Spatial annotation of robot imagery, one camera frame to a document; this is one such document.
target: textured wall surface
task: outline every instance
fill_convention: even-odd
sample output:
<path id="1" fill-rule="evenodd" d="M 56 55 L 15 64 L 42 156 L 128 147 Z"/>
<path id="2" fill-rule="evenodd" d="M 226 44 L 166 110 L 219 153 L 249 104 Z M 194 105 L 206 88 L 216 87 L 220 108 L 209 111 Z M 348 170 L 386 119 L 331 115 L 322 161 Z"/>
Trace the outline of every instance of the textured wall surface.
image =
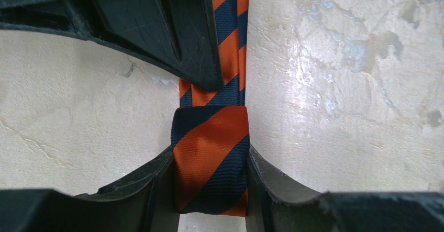
<path id="1" fill-rule="evenodd" d="M 246 105 L 267 160 L 318 191 L 444 191 L 444 0 L 250 0 L 249 16 Z M 29 32 L 0 31 L 0 57 L 0 188 L 94 193 L 168 146 L 167 72 Z"/>

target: orange and navy striped tie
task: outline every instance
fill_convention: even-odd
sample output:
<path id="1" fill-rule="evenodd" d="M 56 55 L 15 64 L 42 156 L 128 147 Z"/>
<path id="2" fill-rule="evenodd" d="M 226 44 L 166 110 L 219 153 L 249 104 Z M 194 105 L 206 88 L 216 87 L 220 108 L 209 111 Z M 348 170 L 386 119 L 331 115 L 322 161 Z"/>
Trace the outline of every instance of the orange and navy striped tie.
<path id="1" fill-rule="evenodd" d="M 182 214 L 246 216 L 248 0 L 213 0 L 213 7 L 225 86 L 205 92 L 180 80 L 171 130 L 175 207 Z"/>

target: striped necktie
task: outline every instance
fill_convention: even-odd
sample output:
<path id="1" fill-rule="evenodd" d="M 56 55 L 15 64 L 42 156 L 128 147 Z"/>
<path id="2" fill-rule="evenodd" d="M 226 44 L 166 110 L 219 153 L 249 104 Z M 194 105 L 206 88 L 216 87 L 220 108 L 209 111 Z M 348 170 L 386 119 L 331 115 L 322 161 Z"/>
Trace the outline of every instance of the striped necktie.
<path id="1" fill-rule="evenodd" d="M 225 86 L 205 92 L 180 80 L 171 130 L 179 213 L 246 216 L 250 147 L 245 73 L 248 0 L 213 0 Z"/>

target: navy stripe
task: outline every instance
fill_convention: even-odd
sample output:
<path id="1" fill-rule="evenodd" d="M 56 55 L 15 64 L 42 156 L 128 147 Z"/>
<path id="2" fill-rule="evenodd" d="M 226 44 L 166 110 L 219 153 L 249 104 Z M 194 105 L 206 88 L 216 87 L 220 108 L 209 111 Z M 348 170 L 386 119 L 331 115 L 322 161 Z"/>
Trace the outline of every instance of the navy stripe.
<path id="1" fill-rule="evenodd" d="M 245 88 L 239 92 L 240 105 L 245 105 Z"/>
<path id="2" fill-rule="evenodd" d="M 239 75 L 228 82 L 207 105 L 243 105 L 239 93 Z"/>
<path id="3" fill-rule="evenodd" d="M 237 18 L 239 28 L 239 49 L 247 44 L 248 10 Z"/>
<path id="4" fill-rule="evenodd" d="M 192 105 L 192 99 L 191 99 L 191 87 L 183 94 L 183 96 L 180 99 L 180 106 L 181 107 L 191 107 Z"/>
<path id="5" fill-rule="evenodd" d="M 221 44 L 237 28 L 237 0 L 225 0 L 215 11 L 217 41 Z"/>
<path id="6" fill-rule="evenodd" d="M 209 120 L 225 106 L 187 107 L 176 110 L 171 126 L 171 146 L 177 145 L 189 131 Z"/>
<path id="7" fill-rule="evenodd" d="M 181 213 L 217 215 L 232 208 L 247 189 L 247 156 L 250 136 L 246 135 L 225 157 L 198 195 Z"/>

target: white wall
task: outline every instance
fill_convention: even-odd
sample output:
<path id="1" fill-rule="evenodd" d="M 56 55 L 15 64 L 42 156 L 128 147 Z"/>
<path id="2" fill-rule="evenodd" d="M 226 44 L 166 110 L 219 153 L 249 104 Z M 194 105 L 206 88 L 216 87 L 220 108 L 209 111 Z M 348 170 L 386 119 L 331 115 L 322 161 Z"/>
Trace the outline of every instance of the white wall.
<path id="1" fill-rule="evenodd" d="M 318 191 L 444 191 L 444 0 L 250 0 L 251 142 Z M 94 193 L 169 144 L 177 78 L 0 31 L 0 188 Z M 123 76 L 135 64 L 130 77 Z M 185 215 L 180 231 L 244 231 Z"/>

